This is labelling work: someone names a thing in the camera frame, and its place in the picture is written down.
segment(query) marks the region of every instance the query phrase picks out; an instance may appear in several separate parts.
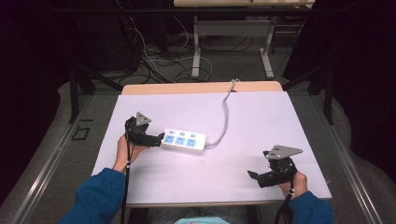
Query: hand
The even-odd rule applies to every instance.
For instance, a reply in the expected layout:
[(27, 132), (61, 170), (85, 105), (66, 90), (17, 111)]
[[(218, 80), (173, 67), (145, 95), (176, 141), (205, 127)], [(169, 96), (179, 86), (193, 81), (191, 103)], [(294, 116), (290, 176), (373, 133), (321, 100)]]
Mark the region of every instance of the hand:
[(131, 163), (134, 162), (137, 157), (139, 156), (140, 152), (142, 152), (144, 149), (147, 149), (149, 147), (142, 147), (142, 146), (134, 146), (133, 143), (127, 143), (125, 134), (123, 134), (118, 142), (118, 148), (117, 148), (117, 158), (116, 161), (114, 162), (113, 170), (116, 170), (120, 173), (125, 173), (126, 170), (126, 162), (128, 161), (128, 145), (130, 147), (132, 157), (131, 157)]
[[(308, 178), (306, 177), (306, 175), (304, 175), (298, 171), (297, 171), (296, 175), (294, 176), (293, 184), (294, 184), (295, 192), (294, 192), (294, 195), (291, 196), (292, 200), (308, 191), (308, 186), (307, 186)], [(279, 184), (279, 186), (282, 189), (283, 195), (285, 195), (285, 198), (286, 198), (289, 194), (290, 182)]]

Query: wooden desk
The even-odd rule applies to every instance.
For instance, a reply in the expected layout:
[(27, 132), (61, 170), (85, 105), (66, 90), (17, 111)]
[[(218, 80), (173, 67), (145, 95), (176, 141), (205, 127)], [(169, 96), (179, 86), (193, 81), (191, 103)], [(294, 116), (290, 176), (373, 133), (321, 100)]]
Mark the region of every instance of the wooden desk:
[[(282, 7), (313, 5), (314, 3), (315, 0), (175, 0), (174, 2), (176, 7)], [(276, 17), (271, 17), (270, 21), (198, 21), (198, 18), (194, 17), (194, 58), (191, 77), (198, 78), (199, 76), (200, 35), (251, 35), (266, 36), (264, 48), (260, 49), (260, 54), (265, 75), (273, 79), (274, 73), (268, 52), (275, 26)]]
[[(213, 143), (223, 129), (222, 100), (231, 86), (231, 82), (221, 82), (125, 87), (92, 174), (113, 165), (125, 120), (138, 111), (152, 119), (149, 135), (175, 128), (205, 133)], [(262, 152), (274, 145), (303, 149), (304, 153), (293, 156), (293, 160), (301, 172), (315, 179), (308, 187), (319, 198), (332, 197), (290, 98), (279, 83), (237, 82), (235, 90), (227, 100), (227, 132), (216, 147), (198, 155), (164, 147), (140, 154), (131, 166), (128, 207), (281, 202), (284, 196), (278, 186), (261, 189), (247, 172), (269, 172)]]

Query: white tabletop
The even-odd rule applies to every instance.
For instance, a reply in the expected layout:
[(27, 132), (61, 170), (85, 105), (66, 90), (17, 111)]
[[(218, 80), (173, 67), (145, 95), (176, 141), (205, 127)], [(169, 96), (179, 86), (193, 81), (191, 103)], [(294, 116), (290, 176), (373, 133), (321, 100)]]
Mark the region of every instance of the white tabletop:
[[(114, 108), (92, 174), (111, 167), (124, 123), (139, 111), (152, 119), (147, 134), (166, 128), (205, 133), (209, 142), (223, 129), (226, 93), (121, 95)], [(292, 157), (319, 198), (332, 195), (305, 137), (290, 98), (282, 91), (233, 92), (229, 127), (222, 141), (202, 155), (152, 147), (132, 164), (129, 206), (253, 204), (284, 200), (278, 186), (261, 189), (247, 170), (271, 171), (262, 152), (274, 145), (297, 147)]]
[(315, 0), (175, 0), (176, 7), (264, 7), (313, 5)]

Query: power outlet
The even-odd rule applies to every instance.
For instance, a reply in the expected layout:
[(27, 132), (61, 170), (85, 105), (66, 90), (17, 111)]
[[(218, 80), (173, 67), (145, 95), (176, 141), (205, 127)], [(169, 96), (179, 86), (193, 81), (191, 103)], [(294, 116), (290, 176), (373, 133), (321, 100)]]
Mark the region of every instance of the power outlet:
[(202, 133), (185, 132), (176, 129), (165, 129), (165, 138), (161, 146), (185, 151), (203, 153), (206, 135)]

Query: blue jacket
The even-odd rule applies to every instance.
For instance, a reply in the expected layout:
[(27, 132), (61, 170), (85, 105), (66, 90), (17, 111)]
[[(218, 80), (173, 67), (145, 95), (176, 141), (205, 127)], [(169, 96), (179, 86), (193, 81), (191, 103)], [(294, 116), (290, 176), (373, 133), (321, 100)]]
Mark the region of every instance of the blue jacket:
[[(111, 223), (122, 203), (124, 182), (124, 174), (108, 168), (91, 176), (77, 190), (72, 210), (58, 223)], [(289, 207), (294, 224), (333, 223), (330, 204), (310, 191), (290, 201)]]

